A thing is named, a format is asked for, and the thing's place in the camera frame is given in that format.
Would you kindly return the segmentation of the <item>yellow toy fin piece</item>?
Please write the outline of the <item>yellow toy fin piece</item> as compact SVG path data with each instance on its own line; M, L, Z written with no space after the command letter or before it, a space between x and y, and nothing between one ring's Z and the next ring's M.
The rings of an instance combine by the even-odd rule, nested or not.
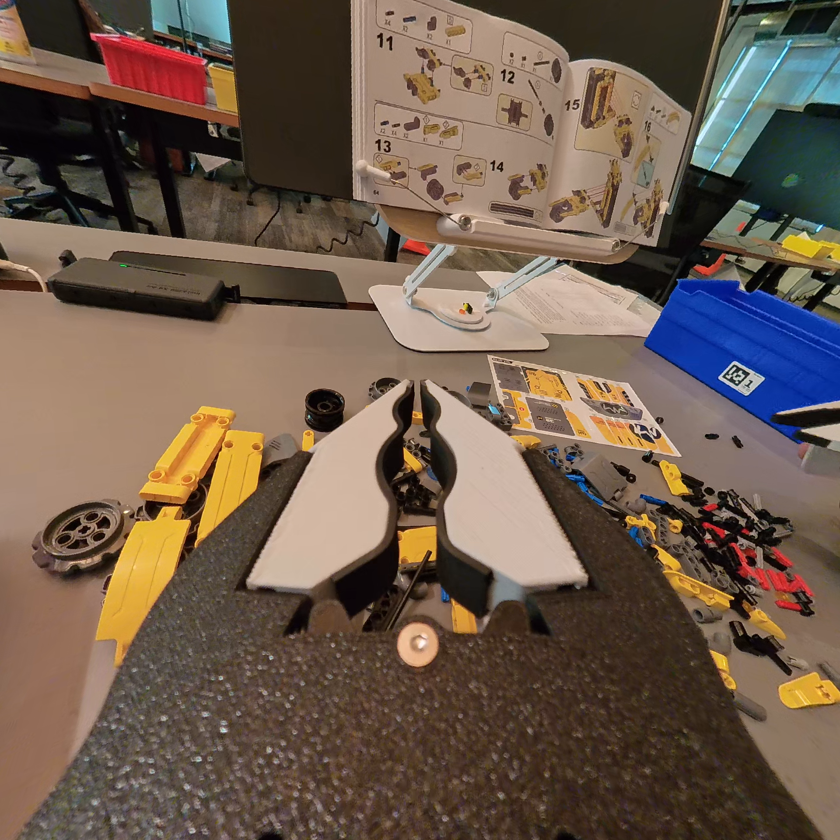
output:
M784 682L778 686L781 703L790 709L831 706L839 703L839 688L817 672Z

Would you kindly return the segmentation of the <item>wooden background desk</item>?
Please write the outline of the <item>wooden background desk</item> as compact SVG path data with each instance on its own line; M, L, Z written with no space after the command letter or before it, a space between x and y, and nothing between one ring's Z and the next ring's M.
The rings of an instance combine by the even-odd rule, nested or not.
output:
M95 62L44 49L34 49L34 55L33 66L2 60L2 83L79 100L87 107L102 149L101 167L121 230L137 233L140 229L128 183L118 162L116 129L106 113L110 103L127 109L139 125L140 136L150 144L170 234L185 238L180 198L167 151L200 151L240 161L242 154L237 141L212 140L207 129L209 123L237 128L238 115L217 106L211 87L206 88L205 103L197 104L113 85L104 65Z

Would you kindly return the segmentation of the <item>blue plastic bin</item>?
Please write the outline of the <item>blue plastic bin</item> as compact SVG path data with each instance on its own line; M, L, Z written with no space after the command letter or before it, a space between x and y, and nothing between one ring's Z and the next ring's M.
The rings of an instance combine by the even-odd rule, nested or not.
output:
M774 414L839 397L839 327L737 281L680 280L645 346L787 437Z

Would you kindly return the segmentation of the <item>open instruction booklet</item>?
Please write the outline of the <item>open instruction booklet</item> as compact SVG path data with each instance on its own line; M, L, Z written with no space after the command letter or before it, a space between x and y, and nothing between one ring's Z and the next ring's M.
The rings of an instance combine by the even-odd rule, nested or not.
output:
M576 29L456 2L351 3L353 196L444 242L617 258L656 246L691 113Z

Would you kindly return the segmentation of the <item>grey toy panel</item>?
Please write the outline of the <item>grey toy panel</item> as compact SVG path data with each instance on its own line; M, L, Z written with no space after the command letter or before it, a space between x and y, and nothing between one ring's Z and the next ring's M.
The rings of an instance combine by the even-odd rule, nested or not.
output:
M606 501L619 501L627 488L627 478L603 455L584 453L573 467L582 473L586 481Z

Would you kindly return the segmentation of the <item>printed paper sheet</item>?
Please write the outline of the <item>printed paper sheet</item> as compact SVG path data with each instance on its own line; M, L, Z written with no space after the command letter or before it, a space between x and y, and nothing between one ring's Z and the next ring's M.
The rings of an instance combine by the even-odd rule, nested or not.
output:
M545 335L648 336L661 310L644 296L607 284L571 266L542 274L500 299L505 313Z

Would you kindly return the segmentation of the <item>yellow curved toy panel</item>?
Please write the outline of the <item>yellow curved toy panel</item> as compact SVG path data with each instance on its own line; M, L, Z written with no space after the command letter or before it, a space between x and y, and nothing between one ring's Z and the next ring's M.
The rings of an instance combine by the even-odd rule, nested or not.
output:
M262 433L226 432L198 524L196 547L257 488L264 443Z
M137 522L122 547L105 595L96 639L116 643L120 667L145 617L172 578L191 523L180 507L163 507Z

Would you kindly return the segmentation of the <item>yellow toy panel with holes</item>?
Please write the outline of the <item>yellow toy panel with holes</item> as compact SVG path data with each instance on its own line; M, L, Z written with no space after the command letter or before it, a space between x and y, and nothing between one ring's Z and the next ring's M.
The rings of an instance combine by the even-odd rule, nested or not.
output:
M233 410L201 406L156 462L140 490L140 498L184 505L217 456Z

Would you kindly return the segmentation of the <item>black docking box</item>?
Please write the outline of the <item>black docking box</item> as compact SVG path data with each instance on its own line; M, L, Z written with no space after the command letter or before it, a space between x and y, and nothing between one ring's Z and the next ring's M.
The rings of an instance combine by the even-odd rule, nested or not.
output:
M67 303L200 321L213 321L227 303L242 301L238 285L215 277L89 257L68 264L46 285Z

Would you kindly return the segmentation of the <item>white book stand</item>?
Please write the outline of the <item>white book stand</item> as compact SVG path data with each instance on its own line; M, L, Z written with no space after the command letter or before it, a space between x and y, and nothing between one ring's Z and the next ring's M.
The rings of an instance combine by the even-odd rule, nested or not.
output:
M491 317L499 300L564 262L624 262L644 236L639 233L622 240L556 232L466 213L439 216L436 229L437 245L401 287L369 288L369 295L395 341L409 350L425 353L546 350L549 342L545 336L526 322L505 313ZM498 287L490 288L483 298L465 290L432 288L420 292L424 282L460 245L507 250L532 255L533 259ZM461 318L457 311L464 301L474 311Z

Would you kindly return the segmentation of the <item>yellow plastic bin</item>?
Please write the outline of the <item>yellow plastic bin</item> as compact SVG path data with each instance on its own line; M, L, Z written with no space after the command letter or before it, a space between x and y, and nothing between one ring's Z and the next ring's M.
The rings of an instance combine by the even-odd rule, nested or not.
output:
M807 259L839 262L839 244L833 241L791 235L784 239L781 246L791 255L798 255Z
M238 113L235 71L230 66L212 62L207 66L212 82L216 107L219 110Z

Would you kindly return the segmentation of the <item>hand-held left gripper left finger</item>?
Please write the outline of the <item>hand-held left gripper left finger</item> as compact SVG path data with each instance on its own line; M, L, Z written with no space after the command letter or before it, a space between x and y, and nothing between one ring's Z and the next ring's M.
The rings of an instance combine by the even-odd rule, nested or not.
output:
M393 583L396 499L414 383L403 380L316 443L251 569L250 590L339 601L350 616Z

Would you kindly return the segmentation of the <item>grey black toy sprocket wheel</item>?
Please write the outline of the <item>grey black toy sprocket wheel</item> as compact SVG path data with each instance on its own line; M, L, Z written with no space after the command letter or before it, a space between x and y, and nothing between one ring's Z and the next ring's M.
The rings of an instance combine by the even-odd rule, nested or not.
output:
M96 570L119 556L134 522L134 509L119 500L78 503L36 534L33 562L58 576Z

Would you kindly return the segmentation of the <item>yellow grey sticker sheet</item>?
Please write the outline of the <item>yellow grey sticker sheet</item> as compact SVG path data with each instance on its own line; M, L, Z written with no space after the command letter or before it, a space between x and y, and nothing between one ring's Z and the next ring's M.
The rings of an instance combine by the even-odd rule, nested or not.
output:
M516 434L680 457L630 384L490 354L492 381Z

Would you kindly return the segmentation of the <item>black monitor back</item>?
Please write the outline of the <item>black monitor back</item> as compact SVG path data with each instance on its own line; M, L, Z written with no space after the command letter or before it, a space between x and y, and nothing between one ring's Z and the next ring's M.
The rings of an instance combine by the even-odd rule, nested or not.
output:
M733 177L748 203L839 229L839 106L777 109Z

